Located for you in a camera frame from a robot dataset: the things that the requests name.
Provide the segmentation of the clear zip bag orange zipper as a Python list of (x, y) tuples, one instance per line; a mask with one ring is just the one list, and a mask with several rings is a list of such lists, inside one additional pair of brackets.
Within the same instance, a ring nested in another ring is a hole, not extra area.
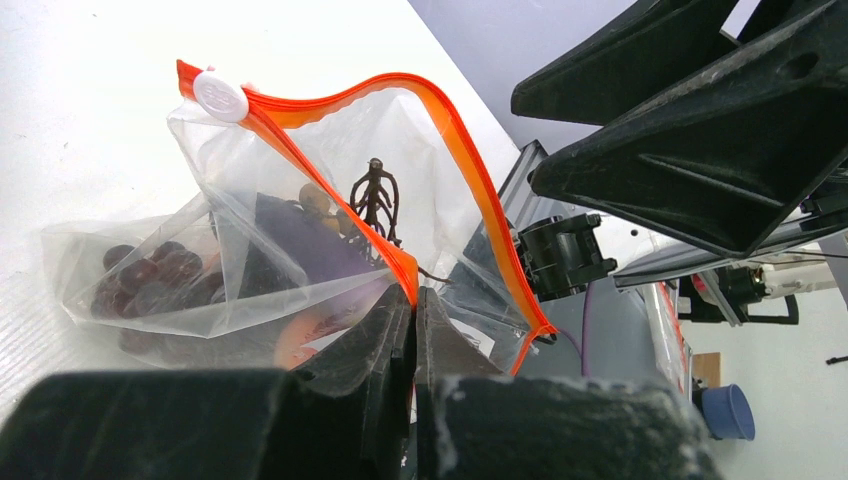
[(502, 371), (555, 338), (480, 151), (432, 82), (387, 73), (292, 100), (176, 70), (167, 124), (198, 194), (168, 216), (42, 234), (78, 326), (160, 368), (292, 369), (384, 293), (419, 306), (433, 290)]

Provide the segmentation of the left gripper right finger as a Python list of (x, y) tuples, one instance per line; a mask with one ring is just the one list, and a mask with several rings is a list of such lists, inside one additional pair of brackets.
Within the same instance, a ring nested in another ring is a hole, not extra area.
[(672, 387), (503, 374), (451, 324), (416, 308), (421, 479), (717, 479), (700, 415)]

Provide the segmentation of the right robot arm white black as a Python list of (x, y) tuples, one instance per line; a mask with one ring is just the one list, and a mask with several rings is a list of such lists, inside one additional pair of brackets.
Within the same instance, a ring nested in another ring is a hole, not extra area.
[(514, 88), (516, 115), (595, 127), (527, 177), (581, 208), (520, 224), (541, 301), (678, 279), (691, 321), (780, 297), (798, 322), (764, 259), (847, 227), (847, 5), (762, 1), (735, 37), (733, 9), (638, 1)]

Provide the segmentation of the dark red grape bunch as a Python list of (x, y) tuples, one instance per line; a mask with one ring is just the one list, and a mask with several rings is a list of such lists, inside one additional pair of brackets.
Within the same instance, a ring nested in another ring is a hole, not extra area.
[[(205, 307), (225, 300), (223, 273), (204, 266), (201, 256), (176, 241), (166, 241), (151, 254), (122, 269), (118, 263), (134, 248), (120, 244), (107, 250), (107, 275), (94, 288), (89, 305), (97, 320), (134, 320)], [(122, 328), (119, 348), (133, 355), (157, 354), (169, 364), (187, 364), (198, 339)]]

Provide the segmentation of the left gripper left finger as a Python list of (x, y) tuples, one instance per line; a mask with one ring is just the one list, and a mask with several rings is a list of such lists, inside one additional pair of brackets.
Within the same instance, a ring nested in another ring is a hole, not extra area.
[(408, 434), (415, 310), (397, 287), (282, 369), (45, 378), (1, 431), (5, 479), (394, 479)]

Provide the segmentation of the purple toy eggplant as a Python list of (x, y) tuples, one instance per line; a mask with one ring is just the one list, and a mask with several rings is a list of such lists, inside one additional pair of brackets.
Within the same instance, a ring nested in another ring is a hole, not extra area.
[(309, 220), (293, 200), (259, 194), (255, 203), (258, 236), (251, 240), (239, 296), (316, 285), (375, 270), (338, 234)]

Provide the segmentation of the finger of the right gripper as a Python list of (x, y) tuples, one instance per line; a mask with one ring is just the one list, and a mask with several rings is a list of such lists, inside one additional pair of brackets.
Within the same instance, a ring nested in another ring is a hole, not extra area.
[(751, 37), (723, 31), (733, 1), (637, 1), (520, 81), (513, 114), (606, 125)]
[(749, 40), (544, 160), (533, 191), (730, 258), (847, 158), (847, 5), (764, 1)]

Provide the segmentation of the tan toy peanuts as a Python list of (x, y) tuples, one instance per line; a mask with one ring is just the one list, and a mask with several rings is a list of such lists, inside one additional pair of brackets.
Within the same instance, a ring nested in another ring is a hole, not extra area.
[[(379, 158), (371, 158), (366, 173), (356, 180), (350, 191), (347, 205), (369, 228), (396, 247), (402, 240), (397, 237), (399, 219), (399, 186), (395, 177), (385, 170)], [(331, 211), (328, 194), (313, 184), (304, 185), (294, 202), (309, 220), (317, 221), (335, 232), (349, 246), (361, 254), (371, 266), (385, 267), (375, 247), (356, 227), (341, 207)]]

